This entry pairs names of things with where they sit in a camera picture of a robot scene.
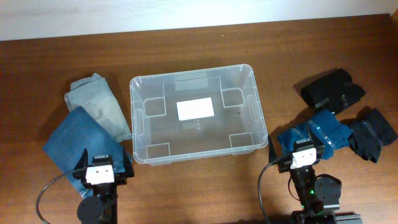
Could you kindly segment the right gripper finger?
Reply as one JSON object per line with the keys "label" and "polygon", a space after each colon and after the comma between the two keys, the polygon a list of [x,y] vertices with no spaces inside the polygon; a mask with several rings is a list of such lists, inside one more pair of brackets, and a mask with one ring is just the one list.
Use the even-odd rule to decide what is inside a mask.
{"label": "right gripper finger", "polygon": [[313,132],[312,128],[307,125],[307,133],[315,147],[323,147],[323,142],[318,138],[318,136]]}
{"label": "right gripper finger", "polygon": [[273,163],[277,160],[277,154],[271,136],[268,136],[268,142],[269,142],[269,163]]}

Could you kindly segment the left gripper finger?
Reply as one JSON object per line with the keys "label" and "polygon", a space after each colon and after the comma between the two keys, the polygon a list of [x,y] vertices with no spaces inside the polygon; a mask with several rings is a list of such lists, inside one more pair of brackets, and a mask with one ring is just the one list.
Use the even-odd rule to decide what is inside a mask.
{"label": "left gripper finger", "polygon": [[77,162],[75,169],[84,169],[88,167],[88,150],[87,148],[84,148],[83,153]]}
{"label": "left gripper finger", "polygon": [[123,167],[125,177],[134,177],[134,168],[132,166],[132,161],[125,147],[123,148]]}

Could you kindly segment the blue garment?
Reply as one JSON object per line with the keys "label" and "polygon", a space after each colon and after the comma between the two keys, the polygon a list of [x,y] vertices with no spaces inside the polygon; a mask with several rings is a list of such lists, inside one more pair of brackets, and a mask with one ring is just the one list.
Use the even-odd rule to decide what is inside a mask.
{"label": "blue garment", "polygon": [[277,136],[282,147],[282,155],[292,152],[296,141],[309,138],[307,125],[325,145],[322,159],[330,159],[336,150],[349,146],[349,137],[353,130],[347,125],[339,122],[335,115],[328,110],[321,110],[313,115],[308,121],[284,131]]}

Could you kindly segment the blue jeans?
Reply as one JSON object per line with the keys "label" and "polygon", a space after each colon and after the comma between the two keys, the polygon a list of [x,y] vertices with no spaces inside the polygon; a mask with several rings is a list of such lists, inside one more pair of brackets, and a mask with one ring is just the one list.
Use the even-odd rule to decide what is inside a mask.
{"label": "blue jeans", "polygon": [[64,173],[73,170],[83,151],[88,157],[110,155],[114,172],[121,173],[123,167],[123,147],[121,141],[131,139],[130,132],[113,136],[108,133],[81,106],[75,108],[52,133],[43,147],[44,152]]}

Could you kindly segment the black garment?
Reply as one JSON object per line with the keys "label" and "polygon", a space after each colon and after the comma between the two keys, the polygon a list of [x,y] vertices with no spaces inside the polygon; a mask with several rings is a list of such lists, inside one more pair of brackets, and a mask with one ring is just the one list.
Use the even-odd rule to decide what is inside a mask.
{"label": "black garment", "polygon": [[316,111],[328,110],[338,114],[357,103],[366,92],[353,82],[345,69],[339,68],[309,83],[300,94],[304,102]]}

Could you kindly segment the dark navy garment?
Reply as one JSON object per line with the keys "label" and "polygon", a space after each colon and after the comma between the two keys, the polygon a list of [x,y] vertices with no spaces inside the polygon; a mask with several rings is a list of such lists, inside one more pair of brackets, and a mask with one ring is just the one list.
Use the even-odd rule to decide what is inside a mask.
{"label": "dark navy garment", "polygon": [[377,164],[383,146],[397,140],[397,133],[382,113],[374,108],[364,114],[361,120],[349,125],[353,130],[349,137],[350,148],[363,160]]}

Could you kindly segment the light grey jeans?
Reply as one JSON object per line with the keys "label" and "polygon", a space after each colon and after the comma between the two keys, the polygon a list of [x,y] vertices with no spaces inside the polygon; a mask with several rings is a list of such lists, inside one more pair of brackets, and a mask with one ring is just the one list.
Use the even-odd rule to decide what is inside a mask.
{"label": "light grey jeans", "polygon": [[64,99],[70,111],[83,107],[117,142],[132,138],[117,99],[106,79],[99,74],[71,83]]}

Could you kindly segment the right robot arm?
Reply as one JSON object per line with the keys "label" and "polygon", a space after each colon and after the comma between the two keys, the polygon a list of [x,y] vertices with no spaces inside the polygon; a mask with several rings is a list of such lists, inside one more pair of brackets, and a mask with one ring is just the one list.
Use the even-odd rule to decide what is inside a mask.
{"label": "right robot arm", "polygon": [[326,150],[334,149],[331,139],[310,121],[304,128],[292,130],[297,136],[292,150],[269,160],[268,166],[276,165],[280,173],[290,174],[288,183],[294,184],[297,200],[302,209],[293,211],[291,223],[362,223],[360,214],[336,213],[340,209],[341,180],[329,174],[316,174],[318,164]]}

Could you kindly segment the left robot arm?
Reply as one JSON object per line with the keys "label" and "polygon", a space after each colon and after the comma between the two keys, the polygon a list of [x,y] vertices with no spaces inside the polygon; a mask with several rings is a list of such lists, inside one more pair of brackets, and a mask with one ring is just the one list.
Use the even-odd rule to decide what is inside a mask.
{"label": "left robot arm", "polygon": [[132,162],[123,149],[123,172],[114,171],[113,158],[110,155],[93,157],[88,163],[88,151],[85,149],[77,162],[73,177],[81,182],[93,195],[84,198],[76,211],[81,223],[107,224],[118,222],[117,187],[126,185],[127,179],[134,177]]}

